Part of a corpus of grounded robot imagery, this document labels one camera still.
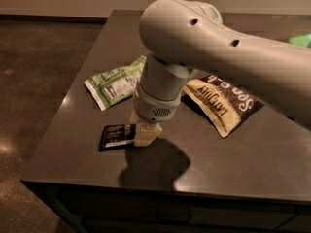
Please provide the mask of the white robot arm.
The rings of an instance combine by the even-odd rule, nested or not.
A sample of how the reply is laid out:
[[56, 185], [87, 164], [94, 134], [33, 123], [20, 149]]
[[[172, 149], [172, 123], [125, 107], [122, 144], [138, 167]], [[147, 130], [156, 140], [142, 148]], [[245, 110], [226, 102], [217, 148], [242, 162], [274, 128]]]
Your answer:
[[157, 126], [171, 119], [184, 84], [201, 70], [311, 126], [311, 49], [234, 31], [214, 6], [185, 0], [149, 5], [139, 34], [148, 50], [133, 98], [141, 121]]

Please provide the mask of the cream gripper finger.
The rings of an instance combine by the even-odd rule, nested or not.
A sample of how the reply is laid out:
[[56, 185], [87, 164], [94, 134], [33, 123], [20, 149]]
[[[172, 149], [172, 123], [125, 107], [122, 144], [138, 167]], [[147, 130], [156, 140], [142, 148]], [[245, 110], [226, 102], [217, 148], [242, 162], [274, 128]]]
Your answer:
[[152, 135], [136, 135], [134, 137], [135, 147], [147, 147], [155, 139]]

